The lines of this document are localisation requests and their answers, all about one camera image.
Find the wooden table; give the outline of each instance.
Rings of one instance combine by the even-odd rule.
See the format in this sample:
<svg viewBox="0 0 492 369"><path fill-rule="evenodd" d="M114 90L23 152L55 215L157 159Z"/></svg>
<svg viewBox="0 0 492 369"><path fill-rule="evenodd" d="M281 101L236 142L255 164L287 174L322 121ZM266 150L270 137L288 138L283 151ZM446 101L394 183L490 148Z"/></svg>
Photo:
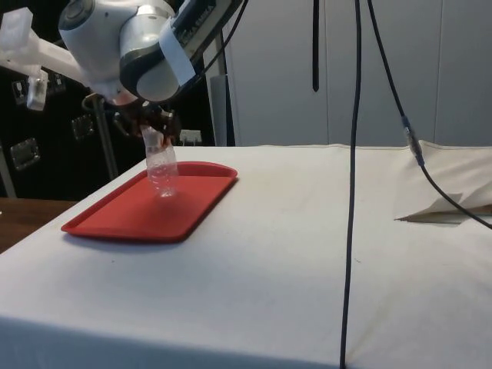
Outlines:
<svg viewBox="0 0 492 369"><path fill-rule="evenodd" d="M75 204L73 201L0 198L0 254Z"/></svg>

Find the white cabinet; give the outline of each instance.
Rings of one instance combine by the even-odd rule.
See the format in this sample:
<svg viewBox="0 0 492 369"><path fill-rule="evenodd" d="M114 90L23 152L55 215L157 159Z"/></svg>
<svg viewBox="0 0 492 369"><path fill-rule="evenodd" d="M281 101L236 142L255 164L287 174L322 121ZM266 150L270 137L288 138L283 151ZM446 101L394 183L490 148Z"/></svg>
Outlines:
<svg viewBox="0 0 492 369"><path fill-rule="evenodd" d="M373 3L394 81L417 136L446 145L492 145L492 2ZM358 142L405 145L365 0L361 7ZM239 145L349 143L356 72L354 1L321 0L319 92L312 89L312 22L311 0L250 0L226 55Z"/></svg>
<svg viewBox="0 0 492 369"><path fill-rule="evenodd" d="M436 142L492 145L492 2L444 0Z"/></svg>
<svg viewBox="0 0 492 369"><path fill-rule="evenodd" d="M441 0L373 0L394 82L418 136L434 140ZM330 143L350 142L355 84L354 1L327 0ZM384 73L367 2L362 13L360 145L405 145L400 115Z"/></svg>
<svg viewBox="0 0 492 369"><path fill-rule="evenodd" d="M320 13L315 92L313 2L249 1L226 53L237 145L328 143L324 1Z"/></svg>

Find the black cable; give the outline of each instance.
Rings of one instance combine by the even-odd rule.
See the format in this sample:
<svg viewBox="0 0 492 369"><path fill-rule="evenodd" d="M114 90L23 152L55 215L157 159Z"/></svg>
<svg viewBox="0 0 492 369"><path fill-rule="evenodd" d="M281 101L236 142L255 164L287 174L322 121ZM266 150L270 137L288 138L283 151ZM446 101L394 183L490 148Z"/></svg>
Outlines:
<svg viewBox="0 0 492 369"><path fill-rule="evenodd" d="M471 211L468 211L467 209L463 208L455 200L453 200L452 198L450 198L446 194L446 192L444 192L442 190L442 188L440 188L436 184L436 182L434 181L434 179L432 179L431 175L429 174L429 172L425 168L424 158L422 157L422 149L421 149L421 146L420 146L417 138L415 137L415 133L414 133L412 127L411 127L410 122L408 121L407 116L405 115L405 112L404 112L403 107L402 107L401 102L400 102L400 97L398 96L397 89L394 86L393 76L391 75L390 66L389 66L389 64L387 62L386 52L384 51L383 42L381 41L381 35L379 33L379 28L377 26L377 20L376 20L376 15L374 14L374 6L372 5L372 0L367 0L367 5L369 6L369 12L371 13L372 28L374 30L374 34L376 35L377 46L379 48L379 52L381 54L381 58L383 59L384 70L386 71L387 80L388 80L388 82L390 84L391 92L393 93L394 102L396 103L396 105L398 107L398 111L400 112L400 116L401 116L401 119L402 119L402 122L403 122L403 125L404 125L404 128L405 128L405 132L407 134L408 144L409 144L412 152L414 153L414 156L417 159L417 163L421 167L421 170L424 173L425 178L428 180L428 182L430 183L430 185L447 202L449 202L451 205L453 205L453 207L455 207L458 211L460 211L463 214L465 214L466 216L474 219L475 221L477 221L478 223L482 224L483 226L485 226L485 227L487 227L489 229L492 229L492 224L490 224L490 223L486 222L484 219L481 219L480 217L476 216Z"/></svg>
<svg viewBox="0 0 492 369"><path fill-rule="evenodd" d="M234 25L232 26L232 29L229 32L229 35L225 39L224 44L221 46L221 48L217 52L216 56L214 56L213 59L210 60L210 62L208 63L208 65L201 72L200 78L198 79L198 81L200 81L205 76L205 74L212 67L212 65L215 63L215 61L217 61L217 59L222 55L222 53L224 52L225 48L227 48L227 46L229 45L229 42L232 40L232 36L234 36L234 33L236 32L236 29L238 28L239 23L241 22L241 19L243 18L243 14L244 14L244 11L246 10L246 6L248 5L248 1L249 0L244 0L243 1L243 5L241 6L241 10L239 11L238 17L236 18L236 22L234 22Z"/></svg>
<svg viewBox="0 0 492 369"><path fill-rule="evenodd" d="M447 202L449 202L450 204L452 204L456 209L458 209L459 211L461 211L463 214L467 215L468 217L474 219L475 221L479 222L480 224L484 225L485 227L489 228L489 229L492 229L492 224L490 223L487 223L484 219L481 219L479 218L478 216L476 216L475 214L473 214L471 211L463 208L461 205L459 205L457 202L455 202L452 198L450 198L446 192L444 192L437 184L436 182L434 182L434 179L432 179L431 175L429 175L429 173L427 172L427 169L425 168L425 165L421 167L422 169L422 172L424 173L425 175L425 178L427 178L427 180L429 181L429 183L432 185L432 187L435 188L435 190L437 192L439 192L439 194L444 198L446 199Z"/></svg>
<svg viewBox="0 0 492 369"><path fill-rule="evenodd" d="M354 110L352 113L352 133L351 133L351 177L350 177L350 200L348 208L347 226L347 260L345 261L345 290L344 290L344 310L341 323L341 347L340 347L340 368L345 369L345 353L347 349L347 323L348 323L348 303L351 294L351 273L352 273L352 238L354 233L354 211L355 211L355 148L357 146L357 120L359 117L359 105L361 102L361 77L362 77L362 25L361 25L361 2L355 0L355 23L357 26L357 77L355 80Z"/></svg>
<svg viewBox="0 0 492 369"><path fill-rule="evenodd" d="M207 64L207 66L201 71L199 75L196 75L189 83L186 84L184 87L183 91L180 92L180 95L183 92L188 91L189 89L193 88L196 86L207 74L208 70L214 65L214 63L219 59L219 57L224 53L225 48L229 45L229 42L232 40L232 36L234 36L234 33L236 32L236 29L239 26L239 23L241 22L241 19L243 17L244 11L246 10L246 6L248 5L249 0L244 0L243 5L241 6L241 10L238 13L238 17L236 18L236 21L234 22L231 31L229 32L229 35L225 39L224 43L222 44L221 48L218 50L217 54L210 60L210 62Z"/></svg>

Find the white cloth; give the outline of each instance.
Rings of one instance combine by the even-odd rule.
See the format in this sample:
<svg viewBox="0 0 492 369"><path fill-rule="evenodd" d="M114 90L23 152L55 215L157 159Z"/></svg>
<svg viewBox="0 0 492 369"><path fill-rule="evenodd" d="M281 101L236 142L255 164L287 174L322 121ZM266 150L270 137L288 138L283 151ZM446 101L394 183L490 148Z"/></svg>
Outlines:
<svg viewBox="0 0 492 369"><path fill-rule="evenodd" d="M492 204L492 148L450 148L421 142L434 181L465 208ZM394 217L456 209L427 182L412 156L401 159Z"/></svg>
<svg viewBox="0 0 492 369"><path fill-rule="evenodd" d="M344 290L346 148L178 148L239 182L183 244L73 238L69 219L0 255L8 369L330 368ZM408 150L357 152L347 359L359 369L492 367L492 233L393 220Z"/></svg>

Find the clear plastic bottle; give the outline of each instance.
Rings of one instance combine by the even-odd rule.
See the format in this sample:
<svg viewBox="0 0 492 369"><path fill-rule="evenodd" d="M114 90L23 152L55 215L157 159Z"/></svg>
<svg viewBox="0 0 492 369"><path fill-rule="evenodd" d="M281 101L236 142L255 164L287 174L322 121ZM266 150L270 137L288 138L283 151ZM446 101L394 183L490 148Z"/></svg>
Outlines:
<svg viewBox="0 0 492 369"><path fill-rule="evenodd" d="M178 166L176 154L169 140L152 127L142 127L147 156L147 175L158 196L167 198L176 193Z"/></svg>

